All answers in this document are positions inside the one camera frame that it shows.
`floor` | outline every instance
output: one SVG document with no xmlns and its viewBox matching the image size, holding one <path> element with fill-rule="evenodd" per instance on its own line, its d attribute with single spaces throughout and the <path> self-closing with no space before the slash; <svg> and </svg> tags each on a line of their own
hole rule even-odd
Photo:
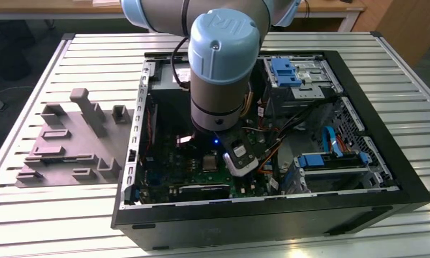
<svg viewBox="0 0 430 258">
<path fill-rule="evenodd" d="M 0 147 L 30 95 L 32 89 L 28 87 L 33 87 L 38 82 L 62 34 L 66 32 L 102 33 L 105 31 L 114 31 L 117 33 L 144 32 L 141 29 L 133 27 L 126 20 L 120 19 L 85 20 L 81 23 L 82 26 L 80 25 L 80 22 L 74 20 L 57 20 L 54 23 L 56 29 L 48 30 L 42 21 L 28 21 L 30 31 L 36 38 L 36 44 L 28 49 L 24 49 L 22 52 L 32 66 L 32 73 L 24 79 L 13 82 L 4 81 L 0 78 L 0 90 L 16 87 L 16 89 L 4 91 L 0 94 L 0 99 L 8 106 L 8 108 L 0 112 Z M 414 71 L 430 87 L 430 50 L 425 54 Z"/>
</svg>

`wooden desk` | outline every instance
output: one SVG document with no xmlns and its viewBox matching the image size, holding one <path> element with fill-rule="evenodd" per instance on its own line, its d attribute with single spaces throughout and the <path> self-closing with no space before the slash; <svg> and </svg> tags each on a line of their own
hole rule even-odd
<svg viewBox="0 0 430 258">
<path fill-rule="evenodd" d="M 350 31 L 365 5 L 340 0 L 308 0 L 312 18 L 344 18 L 340 31 Z M 305 17 L 306 5 L 298 7 L 297 18 Z M 121 6 L 93 7 L 89 1 L 72 0 L 0 0 L 0 19 L 110 19 L 125 18 Z"/>
<path fill-rule="evenodd" d="M 430 48 L 430 0 L 362 0 L 367 6 L 353 30 L 378 31 L 409 66 Z"/>
</svg>

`metal panel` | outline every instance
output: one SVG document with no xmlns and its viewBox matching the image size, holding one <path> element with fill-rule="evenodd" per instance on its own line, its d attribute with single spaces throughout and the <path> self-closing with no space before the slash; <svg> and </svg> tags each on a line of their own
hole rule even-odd
<svg viewBox="0 0 430 258">
<path fill-rule="evenodd" d="M 146 254 L 109 228 L 116 186 L 18 189 L 14 176 L 40 134 L 45 103 L 68 111 L 73 88 L 102 109 L 134 106 L 146 52 L 169 52 L 166 34 L 82 34 L 64 41 L 0 152 L 0 257 L 132 257 Z M 369 33 L 272 33 L 264 50 L 337 50 L 430 190 L 430 94 L 398 57 Z M 224 257 L 393 257 L 430 255 L 430 204 L 356 235 L 181 249 L 152 255 Z"/>
</svg>

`open computer tower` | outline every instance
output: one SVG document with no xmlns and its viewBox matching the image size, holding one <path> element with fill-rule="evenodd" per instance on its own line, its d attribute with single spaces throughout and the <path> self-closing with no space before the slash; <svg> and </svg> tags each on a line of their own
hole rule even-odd
<svg viewBox="0 0 430 258">
<path fill-rule="evenodd" d="M 174 62 L 190 81 L 185 54 Z M 337 52 L 264 52 L 249 85 L 240 128 L 261 166 L 234 177 L 170 54 L 146 55 L 112 221 L 144 250 L 350 234 L 430 202 Z M 273 118 L 297 122 L 262 164 Z"/>
</svg>

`ur logo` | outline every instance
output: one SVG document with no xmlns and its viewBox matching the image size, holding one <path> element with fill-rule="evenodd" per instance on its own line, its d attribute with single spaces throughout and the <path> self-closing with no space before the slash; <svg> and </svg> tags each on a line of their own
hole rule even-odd
<svg viewBox="0 0 430 258">
<path fill-rule="evenodd" d="M 236 35 L 244 26 L 244 20 L 222 18 L 220 15 L 214 15 L 208 27 L 210 26 L 226 30 L 226 33 Z"/>
</svg>

